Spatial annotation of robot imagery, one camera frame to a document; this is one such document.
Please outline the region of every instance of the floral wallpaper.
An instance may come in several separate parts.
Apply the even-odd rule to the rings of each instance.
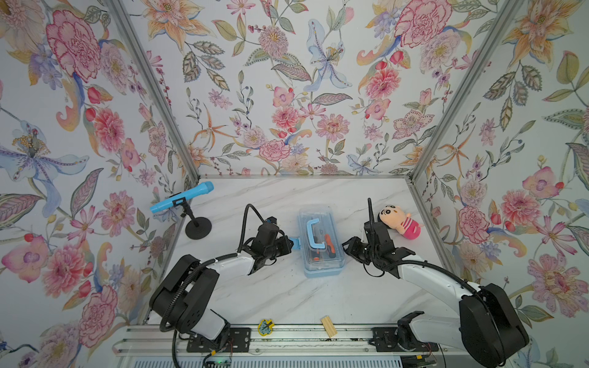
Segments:
[[[589,365],[587,14],[527,0],[417,182],[456,274],[509,295],[522,368]]]
[[[0,0],[0,49],[0,366],[109,366],[174,240],[177,214],[149,207],[182,165],[100,0]]]
[[[498,0],[125,2],[204,175],[408,174]]]

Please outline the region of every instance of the black mounting plate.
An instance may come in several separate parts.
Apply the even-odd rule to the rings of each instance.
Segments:
[[[233,353],[247,353],[250,351],[251,333],[252,329],[248,328],[229,329],[229,340],[233,341]],[[188,353],[210,353],[211,350],[204,343],[201,336],[191,336],[186,351]],[[231,347],[228,347],[223,353],[229,352],[231,352]]]
[[[403,352],[404,350],[397,345],[396,331],[396,327],[374,327],[372,329],[372,339],[368,343],[374,345],[378,353]],[[439,350],[436,343],[429,343],[429,347],[433,352]],[[428,346],[422,343],[412,345],[409,350],[411,349],[415,349],[416,352],[429,352]]]

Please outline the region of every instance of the white marble surface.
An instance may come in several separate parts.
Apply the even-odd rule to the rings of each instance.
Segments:
[[[340,242],[361,236],[362,226],[368,220],[368,197],[372,198],[375,212],[385,204],[394,204],[411,212],[413,218],[422,223],[409,188],[400,178],[219,178],[210,181],[215,189],[196,197],[192,209],[195,216],[211,220],[213,231],[201,240],[191,240],[182,232],[168,269],[185,254],[208,260],[235,251],[247,203],[252,203],[264,218],[276,217],[280,228],[293,237],[299,235],[299,209],[313,204],[327,204],[332,208]],[[255,236],[260,225],[252,211],[247,225],[246,239]],[[397,247],[412,249],[425,260],[441,265],[425,228],[419,238],[412,241],[394,230],[389,233]],[[368,270],[380,274],[372,266]],[[394,323],[414,310],[456,316],[445,304],[413,284],[390,274],[370,277],[362,265],[350,257],[338,276],[308,279],[298,250],[251,276],[217,284],[209,308],[234,324],[257,324],[262,319],[273,319],[276,324],[310,324],[320,323],[325,316],[330,316],[336,324]],[[158,323],[157,317],[152,313],[149,323]]]

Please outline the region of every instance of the black cable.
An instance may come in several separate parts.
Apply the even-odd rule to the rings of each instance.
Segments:
[[[243,211],[243,222],[241,224],[241,238],[239,240],[239,246],[237,248],[237,252],[241,252],[243,250],[243,240],[246,237],[246,223],[247,223],[247,211],[249,209],[254,210],[254,212],[256,213],[256,215],[258,216],[258,218],[260,219],[260,221],[262,223],[264,223],[264,218],[262,217],[262,215],[260,215],[260,213],[257,211],[257,209],[254,207],[254,205],[252,205],[251,203],[248,203],[246,205],[246,209]]]

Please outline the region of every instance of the blue handle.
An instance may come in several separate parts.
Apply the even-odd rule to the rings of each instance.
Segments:
[[[313,224],[317,224],[318,222],[318,218],[313,218],[307,221],[307,236],[309,237],[309,245],[313,249],[325,249],[325,242],[317,244],[315,243],[315,239],[313,238]]]

